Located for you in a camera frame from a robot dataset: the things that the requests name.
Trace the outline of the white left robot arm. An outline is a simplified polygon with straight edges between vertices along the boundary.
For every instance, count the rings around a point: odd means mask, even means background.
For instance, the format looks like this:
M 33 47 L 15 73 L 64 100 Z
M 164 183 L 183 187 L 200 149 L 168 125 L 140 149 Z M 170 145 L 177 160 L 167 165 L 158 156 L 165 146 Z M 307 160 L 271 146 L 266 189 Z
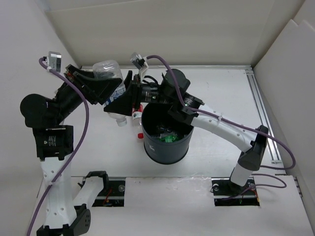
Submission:
M 76 197 L 71 190 L 71 162 L 83 143 L 90 119 L 90 104 L 104 104 L 122 83 L 117 76 L 98 79 L 91 72 L 73 65 L 60 76 L 63 84 L 55 97 L 27 95 L 20 104 L 25 125 L 32 129 L 36 154 L 41 163 L 45 191 L 40 199 L 46 203 L 46 217 L 37 230 L 39 236 L 80 236 L 91 225 L 91 207 L 98 195 L 109 191 L 105 171 L 89 172 Z M 64 120 L 79 106 L 85 107 L 83 134 L 74 143 L 74 128 Z

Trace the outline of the clear bottle red label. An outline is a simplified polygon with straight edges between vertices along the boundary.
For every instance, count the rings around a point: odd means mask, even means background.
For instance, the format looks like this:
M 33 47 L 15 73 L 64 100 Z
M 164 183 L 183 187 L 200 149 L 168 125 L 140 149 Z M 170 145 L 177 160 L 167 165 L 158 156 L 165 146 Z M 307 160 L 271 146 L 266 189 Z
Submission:
M 132 127 L 137 139 L 142 140 L 144 138 L 143 128 L 142 128 L 142 114 L 143 105 L 141 104 L 138 109 L 132 109 Z

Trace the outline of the clear bottle blue orange label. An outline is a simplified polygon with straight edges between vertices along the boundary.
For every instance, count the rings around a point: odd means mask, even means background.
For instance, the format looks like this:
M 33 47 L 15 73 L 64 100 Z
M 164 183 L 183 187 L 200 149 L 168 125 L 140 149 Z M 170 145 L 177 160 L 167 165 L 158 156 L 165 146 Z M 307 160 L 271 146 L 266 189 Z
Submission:
M 126 92 L 122 72 L 117 61 L 106 60 L 94 64 L 93 74 L 98 82 L 104 82 L 106 85 L 104 108 Z

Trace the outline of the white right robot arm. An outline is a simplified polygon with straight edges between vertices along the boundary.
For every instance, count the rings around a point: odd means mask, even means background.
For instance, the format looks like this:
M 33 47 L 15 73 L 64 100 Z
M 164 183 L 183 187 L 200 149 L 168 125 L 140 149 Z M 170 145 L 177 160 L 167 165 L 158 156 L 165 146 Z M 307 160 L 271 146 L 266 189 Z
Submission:
M 248 178 L 260 169 L 266 149 L 269 129 L 261 125 L 256 129 L 225 119 L 210 109 L 201 99 L 187 92 L 189 79 L 178 69 L 169 69 L 161 84 L 140 82 L 140 75 L 125 79 L 126 91 L 104 107 L 108 113 L 131 116 L 141 102 L 170 105 L 167 113 L 176 121 L 209 131 L 236 146 L 241 154 L 227 182 L 234 194 L 245 189 Z

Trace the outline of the Pepsi bottle black cap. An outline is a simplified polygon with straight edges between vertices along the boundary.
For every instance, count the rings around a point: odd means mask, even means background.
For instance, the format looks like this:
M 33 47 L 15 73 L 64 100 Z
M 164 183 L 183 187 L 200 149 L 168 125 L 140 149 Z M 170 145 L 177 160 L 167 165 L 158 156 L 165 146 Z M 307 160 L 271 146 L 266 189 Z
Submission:
M 164 124 L 157 125 L 156 131 L 158 134 L 169 134 L 173 132 L 173 130 L 170 127 L 165 126 Z

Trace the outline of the green plastic bottle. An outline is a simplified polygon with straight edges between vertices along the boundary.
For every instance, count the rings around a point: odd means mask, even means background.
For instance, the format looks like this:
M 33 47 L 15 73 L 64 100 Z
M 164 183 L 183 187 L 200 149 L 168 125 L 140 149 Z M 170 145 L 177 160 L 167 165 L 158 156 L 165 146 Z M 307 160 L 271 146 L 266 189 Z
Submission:
M 160 134 L 159 141 L 164 143 L 174 143 L 180 141 L 184 136 L 179 133 Z

